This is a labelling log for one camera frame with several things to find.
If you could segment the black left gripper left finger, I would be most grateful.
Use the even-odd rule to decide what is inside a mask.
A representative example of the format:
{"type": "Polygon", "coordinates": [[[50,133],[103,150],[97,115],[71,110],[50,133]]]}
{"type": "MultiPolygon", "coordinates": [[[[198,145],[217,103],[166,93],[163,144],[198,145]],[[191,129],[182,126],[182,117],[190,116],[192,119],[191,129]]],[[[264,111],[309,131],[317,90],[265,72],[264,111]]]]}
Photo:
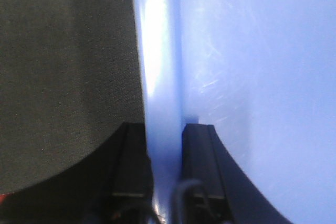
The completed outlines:
{"type": "Polygon", "coordinates": [[[126,205],[148,204],[152,194],[145,126],[123,123],[74,166],[6,195],[1,223],[121,222],[126,205]]]}

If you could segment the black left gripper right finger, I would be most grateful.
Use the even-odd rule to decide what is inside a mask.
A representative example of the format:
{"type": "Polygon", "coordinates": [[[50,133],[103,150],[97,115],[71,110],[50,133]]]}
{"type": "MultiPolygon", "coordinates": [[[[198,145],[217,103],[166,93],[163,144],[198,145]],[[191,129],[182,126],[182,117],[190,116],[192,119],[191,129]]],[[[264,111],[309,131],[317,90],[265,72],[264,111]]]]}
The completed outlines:
{"type": "Polygon", "coordinates": [[[289,223],[234,161],[212,125],[182,133],[179,223],[289,223]]]}

